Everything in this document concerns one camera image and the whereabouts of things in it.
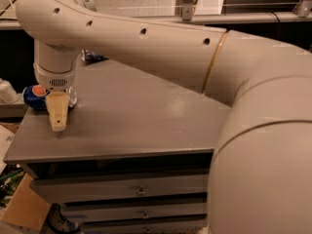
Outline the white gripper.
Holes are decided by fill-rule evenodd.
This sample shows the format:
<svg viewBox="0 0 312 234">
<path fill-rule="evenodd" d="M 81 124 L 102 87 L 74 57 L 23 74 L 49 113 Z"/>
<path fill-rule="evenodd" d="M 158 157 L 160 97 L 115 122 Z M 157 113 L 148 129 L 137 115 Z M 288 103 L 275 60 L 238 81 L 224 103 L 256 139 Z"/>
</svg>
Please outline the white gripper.
<svg viewBox="0 0 312 234">
<path fill-rule="evenodd" d="M 34 63 L 34 74 L 39 85 L 50 91 L 64 91 L 74 82 L 75 70 L 65 73 L 47 71 Z M 69 95 L 66 92 L 50 92 L 46 96 L 46 107 L 49 120 L 54 132 L 62 132 L 66 128 Z"/>
</svg>

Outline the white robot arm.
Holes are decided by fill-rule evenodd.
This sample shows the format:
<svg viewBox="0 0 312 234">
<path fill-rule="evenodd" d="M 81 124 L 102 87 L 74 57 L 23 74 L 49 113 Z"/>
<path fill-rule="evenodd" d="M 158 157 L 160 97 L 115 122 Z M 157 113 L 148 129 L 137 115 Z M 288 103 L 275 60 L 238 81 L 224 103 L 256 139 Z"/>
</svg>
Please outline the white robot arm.
<svg viewBox="0 0 312 234">
<path fill-rule="evenodd" d="M 18 0 L 37 81 L 72 83 L 83 49 L 230 107 L 210 169 L 210 234 L 312 234 L 312 54 L 222 28 L 99 13 L 93 0 Z"/>
</svg>

